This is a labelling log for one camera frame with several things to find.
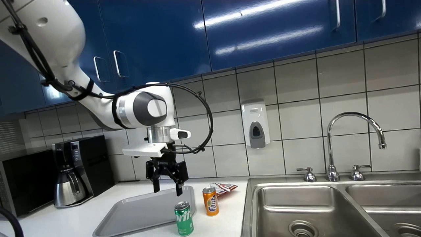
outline faucet handle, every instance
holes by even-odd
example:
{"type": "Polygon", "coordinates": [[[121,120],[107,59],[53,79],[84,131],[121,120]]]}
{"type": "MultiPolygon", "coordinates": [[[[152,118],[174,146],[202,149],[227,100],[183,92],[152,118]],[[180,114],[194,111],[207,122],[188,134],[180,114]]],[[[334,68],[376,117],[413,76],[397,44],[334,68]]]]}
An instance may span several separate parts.
{"type": "Polygon", "coordinates": [[[369,165],[369,164],[365,164],[365,165],[354,164],[352,166],[352,172],[351,172],[351,175],[349,176],[349,178],[352,179],[352,180],[355,180],[355,181],[365,180],[365,177],[362,174],[362,172],[360,171],[360,168],[370,168],[370,167],[371,167],[371,165],[369,165]]]}
{"type": "Polygon", "coordinates": [[[316,176],[313,174],[313,168],[311,167],[307,167],[307,168],[297,168],[297,171],[302,171],[302,170],[306,170],[307,173],[304,176],[304,181],[306,182],[315,182],[317,181],[316,176]]]}

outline sprite can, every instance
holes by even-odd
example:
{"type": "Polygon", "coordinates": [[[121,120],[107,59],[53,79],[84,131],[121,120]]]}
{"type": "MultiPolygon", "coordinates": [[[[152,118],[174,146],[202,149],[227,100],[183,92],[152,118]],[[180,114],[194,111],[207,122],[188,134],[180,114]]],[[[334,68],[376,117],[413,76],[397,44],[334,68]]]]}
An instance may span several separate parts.
{"type": "Polygon", "coordinates": [[[190,204],[186,201],[177,203],[174,207],[176,213],[177,228],[179,235],[187,236],[194,230],[192,213],[190,212],[190,204]]]}

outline orange soda can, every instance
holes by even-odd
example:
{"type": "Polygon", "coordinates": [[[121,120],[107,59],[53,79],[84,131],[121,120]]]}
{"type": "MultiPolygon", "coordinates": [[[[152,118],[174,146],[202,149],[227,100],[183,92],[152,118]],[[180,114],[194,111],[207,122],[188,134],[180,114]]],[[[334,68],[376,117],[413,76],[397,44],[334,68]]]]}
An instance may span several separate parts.
{"type": "Polygon", "coordinates": [[[206,214],[214,216],[219,213],[218,199],[216,198],[216,189],[208,186],[203,189],[203,200],[205,201],[206,214]]]}

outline cabinet handle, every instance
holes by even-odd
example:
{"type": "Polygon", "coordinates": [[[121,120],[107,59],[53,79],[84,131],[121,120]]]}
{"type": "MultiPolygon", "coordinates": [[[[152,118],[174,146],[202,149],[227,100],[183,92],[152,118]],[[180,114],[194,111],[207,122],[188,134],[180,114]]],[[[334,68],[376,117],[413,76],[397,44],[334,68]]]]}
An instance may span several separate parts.
{"type": "Polygon", "coordinates": [[[106,81],[101,81],[101,78],[99,77],[99,71],[98,71],[98,65],[96,64],[96,59],[102,59],[101,57],[93,57],[93,65],[95,66],[95,72],[96,72],[96,78],[98,79],[99,82],[106,82],[106,81]]]}
{"type": "Polygon", "coordinates": [[[339,0],[336,0],[336,27],[333,30],[339,29],[341,26],[341,11],[339,8],[339,0]]]}
{"type": "Polygon", "coordinates": [[[117,74],[118,74],[119,77],[128,77],[128,76],[123,75],[123,73],[120,71],[120,68],[118,66],[117,53],[122,54],[124,57],[126,57],[123,52],[120,52],[118,50],[114,50],[113,54],[114,54],[115,67],[117,68],[117,74]]]}
{"type": "Polygon", "coordinates": [[[376,21],[386,15],[386,0],[381,0],[381,15],[377,17],[376,21]]]}

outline sink basin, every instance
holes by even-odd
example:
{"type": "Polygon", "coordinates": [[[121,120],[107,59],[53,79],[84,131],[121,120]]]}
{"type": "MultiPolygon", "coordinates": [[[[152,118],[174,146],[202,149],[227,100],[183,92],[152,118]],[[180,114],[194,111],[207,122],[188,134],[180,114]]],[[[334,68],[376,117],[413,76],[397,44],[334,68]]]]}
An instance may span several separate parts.
{"type": "Polygon", "coordinates": [[[379,236],[344,196],[328,186],[257,191],[257,236],[379,236]]]}
{"type": "Polygon", "coordinates": [[[360,185],[346,191],[388,235],[421,236],[421,185],[360,185]]]}
{"type": "Polygon", "coordinates": [[[242,237],[421,237],[421,173],[251,178],[242,237]]]}

